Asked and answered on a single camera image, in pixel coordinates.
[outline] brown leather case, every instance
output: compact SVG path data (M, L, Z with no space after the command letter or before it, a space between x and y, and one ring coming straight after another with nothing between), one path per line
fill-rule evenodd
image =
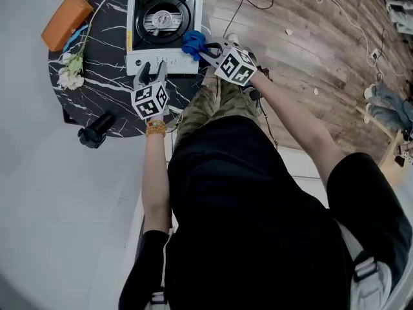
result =
M64 0L41 34L46 46L52 52L63 49L92 10L86 0Z

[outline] black t-shirt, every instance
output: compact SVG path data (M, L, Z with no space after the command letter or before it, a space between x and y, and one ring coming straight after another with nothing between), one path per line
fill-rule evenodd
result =
M182 140L168 167L179 228L166 247L172 309L348 309L354 266L334 219L392 270L412 229L370 156L347 156L327 183L330 210L302 191L250 119L213 121ZM143 309L161 283L168 236L148 231L119 308Z

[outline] person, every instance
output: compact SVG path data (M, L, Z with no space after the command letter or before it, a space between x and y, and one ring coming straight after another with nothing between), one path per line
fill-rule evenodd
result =
M354 263L337 222L388 264L392 288L399 282L412 228L373 159L345 156L322 122L263 72L250 82L242 92L222 81L216 112L216 95L199 90L168 168L161 116L150 122L144 233L120 310L144 309L160 289L171 309L349 309ZM312 158L329 209L300 189L261 130L255 90Z
M369 115L376 118L388 130L393 132L401 130L406 140L412 137L413 105L401 99L397 93L387 87L383 80L367 87L364 91L364 98L368 101L366 112ZM391 108L375 105L376 101ZM365 116L364 122L368 124L369 121L368 116Z

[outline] black marble table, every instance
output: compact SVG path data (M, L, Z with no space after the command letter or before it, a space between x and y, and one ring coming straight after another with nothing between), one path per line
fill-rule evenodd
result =
M87 0L94 10L103 0ZM133 91L133 77L126 74L126 10L128 0L106 0L94 17L88 42L83 52L82 87L75 90L61 88L58 71L64 67L62 52L49 52L49 73L54 92L78 124L86 127L104 112L110 111L116 122L108 131L108 136L133 137L145 134L146 125L136 114L130 102ZM203 25L209 27L203 17ZM70 44L68 52L75 54L81 48L84 36L79 36ZM201 87L206 65L199 65L197 75L169 75L167 88L170 90L168 102L170 114L165 122L173 120L190 103Z

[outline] blue object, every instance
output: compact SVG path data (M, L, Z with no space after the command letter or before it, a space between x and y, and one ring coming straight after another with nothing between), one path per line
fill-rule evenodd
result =
M205 36L199 31L188 31L183 36L182 51L186 54L191 54L194 61L199 61L201 56L199 51L207 50L204 47Z
M89 24L82 26L78 31L76 31L72 37L70 37L69 41L66 43L65 47L63 47L63 53L67 51L67 48L69 47L70 43L75 40L77 37L79 37L79 34L86 28L89 27Z

